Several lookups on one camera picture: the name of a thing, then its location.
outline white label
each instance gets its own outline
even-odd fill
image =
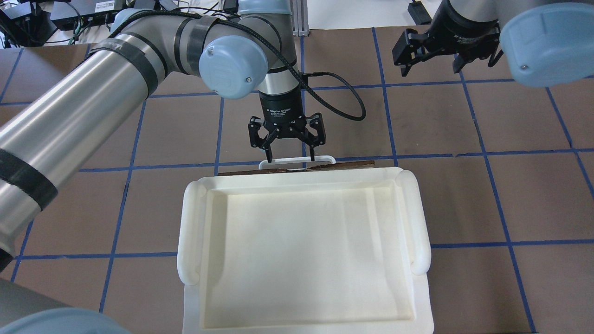
[[[115,8],[115,1],[98,2],[95,5],[95,12],[112,11]]]

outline white plastic tray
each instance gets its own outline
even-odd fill
[[[431,249],[400,168],[208,177],[184,195],[184,334],[433,332]]]

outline white sticker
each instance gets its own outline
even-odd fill
[[[98,2],[95,5],[95,12],[112,11],[115,8],[115,1]]]

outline black box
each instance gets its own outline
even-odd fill
[[[106,17],[111,20],[118,11],[124,9],[124,0],[72,0],[71,2],[54,2],[50,19],[60,30],[72,30],[78,19],[76,11],[84,24],[90,21],[91,26],[99,26],[105,23]]]

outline white bin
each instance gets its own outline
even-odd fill
[[[208,177],[184,195],[184,334],[426,334],[431,249],[400,168]]]

